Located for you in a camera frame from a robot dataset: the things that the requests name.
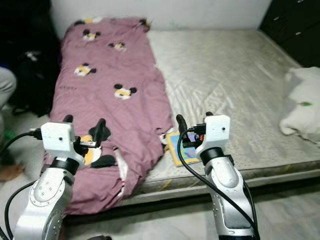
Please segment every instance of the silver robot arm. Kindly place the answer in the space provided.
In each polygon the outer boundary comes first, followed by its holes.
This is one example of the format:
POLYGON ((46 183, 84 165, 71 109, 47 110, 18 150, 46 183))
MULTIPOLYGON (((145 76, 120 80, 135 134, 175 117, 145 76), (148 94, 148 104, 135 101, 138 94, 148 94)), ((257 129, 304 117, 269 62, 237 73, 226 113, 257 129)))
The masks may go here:
MULTIPOLYGON (((185 120, 177 116, 179 131, 187 129, 185 120)), ((229 140, 230 118, 226 115, 212 115, 208 112, 204 123, 193 126, 195 141, 182 136, 184 148, 195 147, 196 157, 203 163, 205 178, 218 190, 229 197, 254 221, 251 203, 244 193, 244 180, 235 168, 231 155, 224 155, 229 140)), ((215 227, 220 240, 255 240, 256 233, 246 218, 226 199, 211 187, 207 190, 212 198, 215 227)))
POLYGON ((14 231, 15 240, 57 240, 65 208, 72 198, 74 176, 48 168, 36 181, 14 231))
POLYGON ((75 136, 70 122, 48 122, 34 129, 54 160, 31 187, 27 206, 15 227, 15 240, 58 239, 64 210, 72 199, 74 175, 84 166, 88 148, 99 147, 103 134, 110 135, 105 125, 106 121, 100 119, 89 142, 75 136))

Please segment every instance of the colorful book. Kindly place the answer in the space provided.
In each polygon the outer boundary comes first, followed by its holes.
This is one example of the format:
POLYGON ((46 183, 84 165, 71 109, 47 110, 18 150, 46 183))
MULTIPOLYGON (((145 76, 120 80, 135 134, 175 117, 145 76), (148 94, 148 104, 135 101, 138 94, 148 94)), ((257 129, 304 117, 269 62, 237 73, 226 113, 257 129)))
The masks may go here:
MULTIPOLYGON (((173 162, 177 167, 182 166, 182 162, 179 159, 178 151, 177 151, 179 136, 180 136, 179 132, 169 133, 165 136, 165 138, 168 142, 168 147, 169 147, 170 152, 172 154, 173 162)), ((194 140, 195 133, 189 132, 188 136, 192 142, 195 141, 194 140)), ((183 148, 182 143, 181 143, 180 149, 181 149, 182 157, 187 164, 194 164, 194 163, 200 162, 200 160, 196 158, 196 149, 194 147, 183 148)))

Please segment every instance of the white cloth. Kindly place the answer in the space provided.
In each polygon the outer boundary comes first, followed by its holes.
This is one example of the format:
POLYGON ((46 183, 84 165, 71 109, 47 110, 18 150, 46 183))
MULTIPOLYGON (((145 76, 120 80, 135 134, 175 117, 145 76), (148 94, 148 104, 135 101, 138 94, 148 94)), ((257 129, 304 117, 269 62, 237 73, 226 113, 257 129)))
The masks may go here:
POLYGON ((285 108, 289 114, 280 121, 285 135, 298 134, 302 138, 320 143, 320 68, 290 69, 286 84, 296 85, 288 95, 285 108))

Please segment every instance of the wall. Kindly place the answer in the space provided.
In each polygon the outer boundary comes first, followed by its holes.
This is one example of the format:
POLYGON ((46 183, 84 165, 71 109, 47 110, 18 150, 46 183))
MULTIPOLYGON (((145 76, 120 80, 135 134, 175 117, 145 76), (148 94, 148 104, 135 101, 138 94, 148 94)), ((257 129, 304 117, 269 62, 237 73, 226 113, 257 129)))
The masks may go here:
POLYGON ((271 0, 51 0, 62 37, 74 21, 92 16, 147 17, 153 29, 255 29, 271 0))

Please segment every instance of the mattress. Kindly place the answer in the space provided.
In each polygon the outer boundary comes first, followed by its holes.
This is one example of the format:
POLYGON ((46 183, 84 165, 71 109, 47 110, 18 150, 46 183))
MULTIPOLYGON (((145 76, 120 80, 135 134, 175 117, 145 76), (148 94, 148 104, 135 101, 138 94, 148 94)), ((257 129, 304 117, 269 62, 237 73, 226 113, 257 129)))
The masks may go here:
MULTIPOLYGON (((173 117, 188 126, 205 112, 231 118, 226 154, 251 186, 320 175, 320 149, 278 128, 284 76, 297 65, 255 30, 151 31, 148 37, 162 71, 173 117)), ((204 173, 202 163, 191 165, 204 173)), ((167 151, 134 196, 120 205, 206 192, 203 183, 167 151)))

